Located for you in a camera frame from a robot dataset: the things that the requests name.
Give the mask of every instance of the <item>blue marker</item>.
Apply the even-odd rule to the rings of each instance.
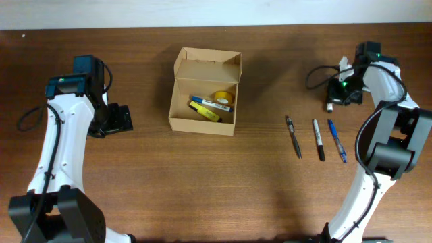
[[[328,121],[329,121],[329,126],[330,126],[331,134],[335,138],[335,141],[336,141],[336,144],[337,144],[337,148],[339,149],[340,157],[342,158],[342,160],[344,161],[344,163],[346,163],[347,160],[346,160],[345,149],[343,148],[342,144],[339,141],[338,131],[336,131],[335,124],[333,124],[333,122],[330,119],[328,119]]]
[[[208,101],[208,100],[204,100],[204,99],[199,98],[199,97],[194,97],[193,96],[192,97],[192,101],[195,101],[197,103],[201,103],[203,105],[208,105],[210,107],[218,108],[218,109],[221,109],[221,110],[224,110],[224,111],[228,111],[228,112],[233,112],[234,111],[231,107],[228,107],[226,105],[221,105],[221,104],[218,104],[218,103],[214,103],[214,102],[211,102],[211,101]]]

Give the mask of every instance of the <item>highlighter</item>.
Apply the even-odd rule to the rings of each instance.
[[[192,108],[194,111],[198,112],[199,114],[201,114],[203,117],[211,120],[212,122],[222,122],[222,118],[220,118],[218,115],[214,114],[212,111],[210,111],[206,107],[199,105],[195,101],[191,101],[189,104],[189,107]]]

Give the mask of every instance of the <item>white background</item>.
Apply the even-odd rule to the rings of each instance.
[[[0,29],[430,22],[431,0],[0,0]]]

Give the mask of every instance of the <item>cardboard box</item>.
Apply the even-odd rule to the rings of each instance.
[[[183,47],[174,64],[174,90],[169,109],[173,131],[234,135],[238,83],[242,75],[242,54]],[[221,123],[207,120],[189,107],[191,96],[213,101],[217,91],[234,95],[234,112],[203,105],[222,118]]]

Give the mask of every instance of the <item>wood grain surface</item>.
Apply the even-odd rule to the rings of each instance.
[[[399,59],[408,92],[432,109],[432,24],[0,32],[0,241],[20,241],[7,207],[12,196],[26,193],[45,134],[46,119],[25,133],[16,122],[45,102],[50,76],[70,73],[73,57],[85,54],[109,65],[110,101],[129,105],[134,123],[133,132],[86,141],[85,193],[108,227],[140,240],[169,241],[320,233],[354,179],[354,140],[374,108],[366,94],[363,105],[327,114],[325,89],[307,91],[304,78],[316,65],[337,65],[342,55],[352,61],[356,45],[367,40],[382,42],[383,54]],[[173,64],[181,47],[242,52],[233,137],[171,131]],[[285,115],[294,122],[303,159]],[[347,165],[327,118],[347,150]],[[318,158],[312,119],[321,126],[325,162]],[[431,171],[429,137],[417,167],[384,196],[364,235],[432,242]]]

